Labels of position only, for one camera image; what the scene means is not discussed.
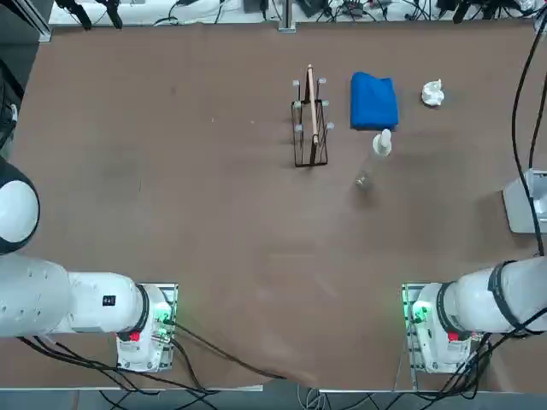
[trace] blue cloth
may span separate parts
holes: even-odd
[[[397,98],[391,79],[377,79],[367,73],[351,78],[350,124],[352,128],[393,128],[399,122]]]

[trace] white bottle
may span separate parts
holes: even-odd
[[[371,176],[375,166],[384,160],[391,152],[391,131],[385,129],[373,140],[373,149],[365,158],[361,170],[357,174],[356,184],[360,188],[368,188],[372,181]]]

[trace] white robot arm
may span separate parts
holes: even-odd
[[[476,333],[508,333],[547,307],[547,258],[505,261],[445,284],[427,284],[412,319],[427,372],[453,373]],[[524,334],[547,330],[547,315]]]
[[[176,286],[171,300],[155,284],[111,272],[67,272],[14,254],[38,227],[31,181],[0,157],[0,337],[50,333],[117,334],[118,366],[157,372],[171,366]]]

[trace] white cylinder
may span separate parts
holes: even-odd
[[[55,333],[131,330],[143,312],[143,296],[128,277],[110,272],[70,272],[72,302]]]
[[[62,266],[0,256],[0,337],[49,333],[69,307],[70,282]]]
[[[488,280],[493,268],[463,276],[444,295],[449,320],[466,331],[505,333],[514,327],[503,317]],[[502,270],[502,290],[511,313],[520,323],[547,307],[547,259],[509,263]],[[547,330],[547,314],[532,322],[531,331]]]

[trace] tabletop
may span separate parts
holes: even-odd
[[[517,178],[510,112],[533,35],[524,21],[56,30],[15,136],[12,162],[42,203],[24,253],[176,282],[181,323],[301,384],[410,389],[401,285],[534,253],[531,236],[510,232],[501,196]],[[521,101],[523,155],[545,62],[540,50]],[[335,128],[328,165],[296,169],[292,80],[309,63],[326,78]],[[369,192],[354,184],[374,135],[349,127],[357,71],[393,79],[400,116]],[[420,92],[436,79],[445,100],[430,109]],[[545,154],[540,136],[538,167]],[[112,335],[62,340],[115,363]],[[182,341],[208,386],[265,380]],[[483,388],[544,391],[543,342],[500,348]],[[0,347],[0,386],[110,385],[15,340]],[[189,380],[178,361],[162,376]],[[421,378],[423,389],[446,379]]]

